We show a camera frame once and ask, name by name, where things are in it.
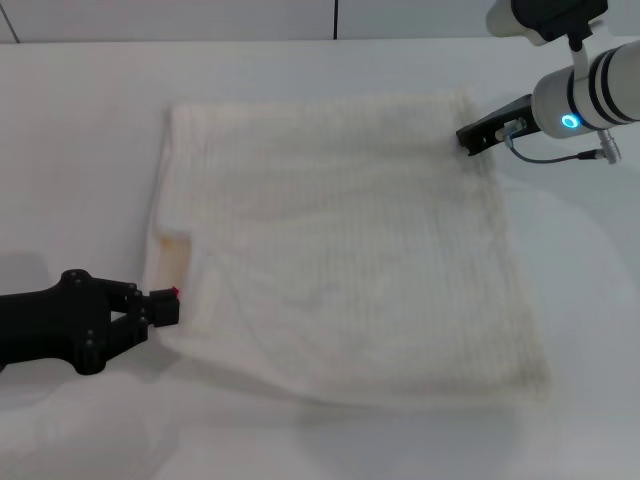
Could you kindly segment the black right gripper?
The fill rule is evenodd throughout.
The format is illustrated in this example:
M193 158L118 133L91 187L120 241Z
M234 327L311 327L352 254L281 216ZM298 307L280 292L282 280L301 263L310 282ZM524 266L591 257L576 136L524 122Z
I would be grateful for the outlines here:
M531 94L526 94L485 116L481 121L469 124L456 132L459 145L469 156L485 151L488 146L503 142L504 129L518 123L522 129L516 134L527 136L540 131L533 116Z

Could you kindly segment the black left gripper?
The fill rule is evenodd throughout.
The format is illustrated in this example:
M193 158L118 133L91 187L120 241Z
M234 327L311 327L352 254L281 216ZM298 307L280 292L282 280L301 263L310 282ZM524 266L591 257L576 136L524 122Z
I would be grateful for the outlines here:
M88 272L68 270L45 290L3 295L1 364L59 359L81 375L93 375L107 360L146 342L150 327L179 322L177 309L154 310L162 303L177 304L176 288L144 294L136 283L103 279L102 291ZM113 320L108 329L109 306L118 313L142 309Z

